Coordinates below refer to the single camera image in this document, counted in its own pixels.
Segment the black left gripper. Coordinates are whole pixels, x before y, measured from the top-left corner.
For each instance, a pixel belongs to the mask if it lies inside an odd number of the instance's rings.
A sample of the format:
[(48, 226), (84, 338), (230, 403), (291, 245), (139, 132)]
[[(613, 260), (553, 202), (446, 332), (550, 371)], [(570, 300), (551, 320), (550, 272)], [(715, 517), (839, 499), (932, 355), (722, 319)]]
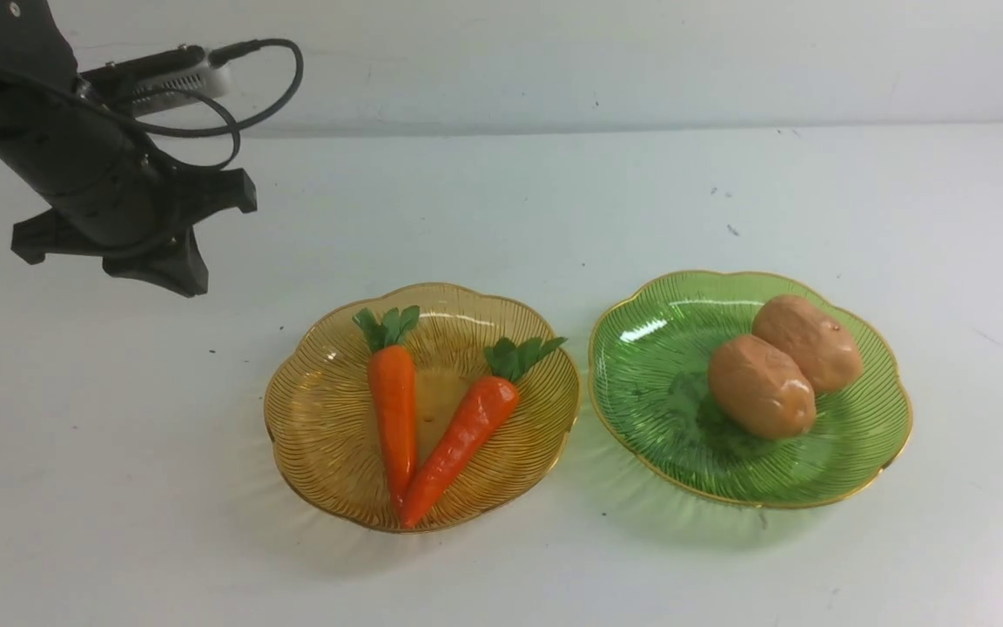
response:
[(112, 278), (194, 298), (210, 271), (195, 226), (258, 209), (240, 168), (178, 162), (135, 119), (79, 90), (78, 63), (44, 1), (0, 1), (0, 160), (48, 204), (12, 227), (28, 265), (103, 258)]

